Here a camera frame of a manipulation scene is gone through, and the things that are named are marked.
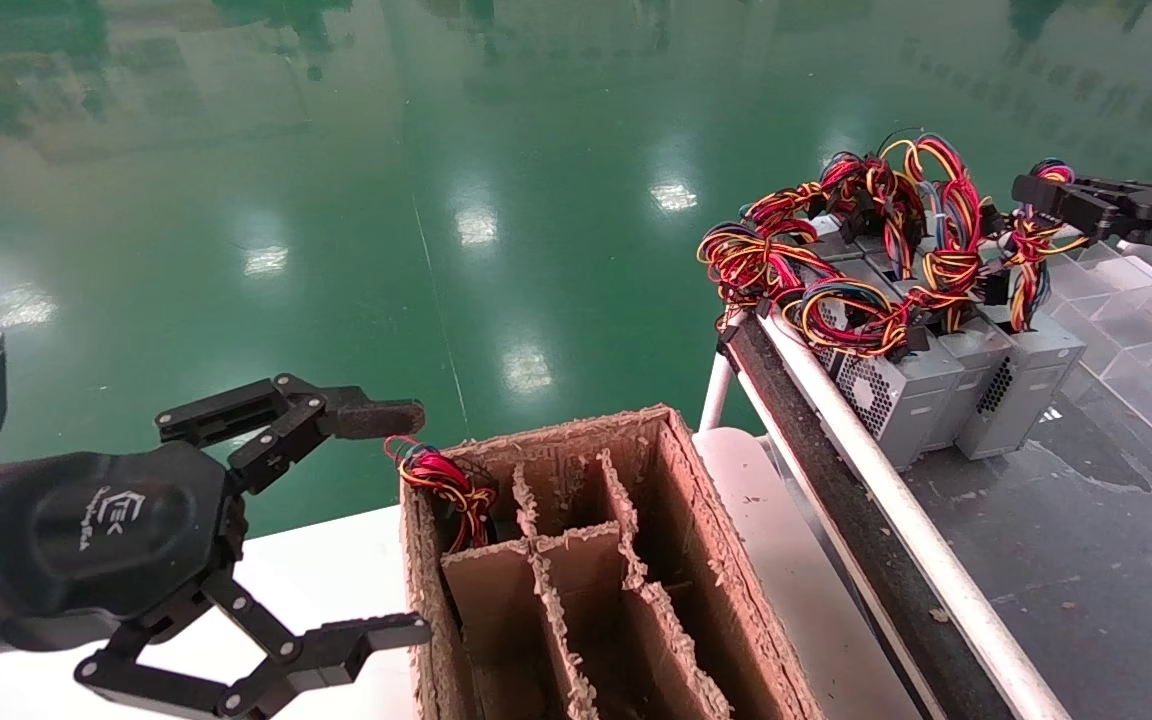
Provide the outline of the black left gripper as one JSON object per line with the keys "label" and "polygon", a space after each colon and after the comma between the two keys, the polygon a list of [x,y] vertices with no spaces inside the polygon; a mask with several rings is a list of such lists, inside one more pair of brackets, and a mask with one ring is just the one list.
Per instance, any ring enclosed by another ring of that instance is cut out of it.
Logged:
{"label": "black left gripper", "polygon": [[[210,573],[241,551],[230,478],[259,495],[326,439],[385,439],[424,423],[414,397],[372,400],[357,386],[280,374],[159,414],[170,444],[154,450],[0,464],[0,643],[92,643],[116,629],[76,682],[183,719],[273,719],[301,694],[356,682],[374,653],[429,643],[429,621],[399,612],[293,634],[229,571]],[[244,434],[229,471],[198,450]],[[150,644],[209,609],[260,647],[247,676],[223,684],[141,664]]]}

